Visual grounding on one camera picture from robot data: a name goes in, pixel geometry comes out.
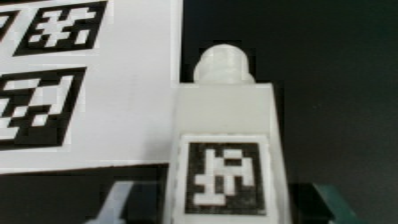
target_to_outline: black background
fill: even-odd
[[[398,2],[186,0],[181,80],[227,41],[279,93],[288,179],[332,184],[368,223],[398,218]]]

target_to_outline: white 3d-printed object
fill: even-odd
[[[163,224],[289,224],[272,84],[241,50],[202,54],[177,95]]]

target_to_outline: black surface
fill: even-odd
[[[0,5],[12,5],[12,4],[41,2],[41,1],[51,1],[51,0],[2,0]]]
[[[2,175],[0,223],[83,224],[97,217],[113,183],[133,181],[121,219],[160,224],[165,174],[165,166],[142,166]]]
[[[233,40],[279,86],[289,182],[332,184],[375,224],[398,218],[396,15],[384,0],[185,1],[181,80],[201,49]]]

